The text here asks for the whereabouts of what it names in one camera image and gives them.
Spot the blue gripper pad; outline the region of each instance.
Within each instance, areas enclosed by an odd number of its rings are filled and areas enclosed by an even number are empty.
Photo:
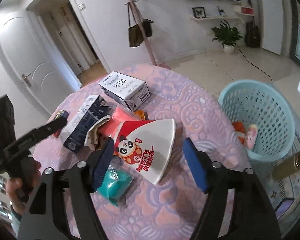
[[[96,192],[97,188],[101,187],[102,182],[105,178],[106,172],[108,170],[109,164],[112,160],[114,153],[114,141],[109,138],[103,147],[102,150],[99,150],[101,153],[100,160],[95,166],[92,174],[92,188]]]
[[[207,182],[207,171],[202,167],[197,157],[197,149],[190,138],[183,142],[183,154],[186,157],[194,181],[199,189],[207,193],[209,186]]]

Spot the wooden floor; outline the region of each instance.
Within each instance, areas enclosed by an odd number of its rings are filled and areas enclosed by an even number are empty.
[[[101,62],[95,63],[89,69],[83,71],[81,74],[78,75],[80,82],[82,83],[81,87],[84,87],[91,83],[92,81],[96,80],[99,77],[102,77],[107,74],[107,71],[101,64]]]

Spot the figurine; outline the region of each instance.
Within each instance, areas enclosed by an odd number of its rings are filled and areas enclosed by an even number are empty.
[[[221,9],[220,6],[217,7],[218,7],[219,15],[225,17],[226,16],[225,10]]]

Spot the hanging bag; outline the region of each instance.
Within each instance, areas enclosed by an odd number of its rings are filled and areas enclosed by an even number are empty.
[[[147,37],[151,37],[152,36],[152,27],[151,27],[151,24],[154,23],[154,21],[151,21],[149,19],[144,19],[138,9],[137,6],[135,6],[136,9],[137,9],[137,12],[140,16],[140,18],[142,19],[142,26],[143,26],[143,29],[145,30],[145,33],[146,33],[146,36]]]
[[[134,22],[136,23],[136,25],[134,25],[133,27],[131,27],[131,22],[130,22],[130,3],[127,4],[128,5],[128,18],[129,18],[129,29],[128,29],[128,35],[129,35],[129,46],[130,47],[138,47],[140,46],[140,44],[144,41],[144,38],[142,36],[142,32],[140,30],[139,25],[136,22],[136,19],[134,17],[134,14],[132,12],[132,16],[134,19]]]

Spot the door handle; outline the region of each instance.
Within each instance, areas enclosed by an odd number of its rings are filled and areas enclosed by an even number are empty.
[[[31,87],[31,83],[28,80],[28,77],[31,76],[31,75],[32,75],[31,73],[27,76],[25,74],[22,74],[21,78],[22,78],[23,81],[21,83],[25,83],[28,87]]]

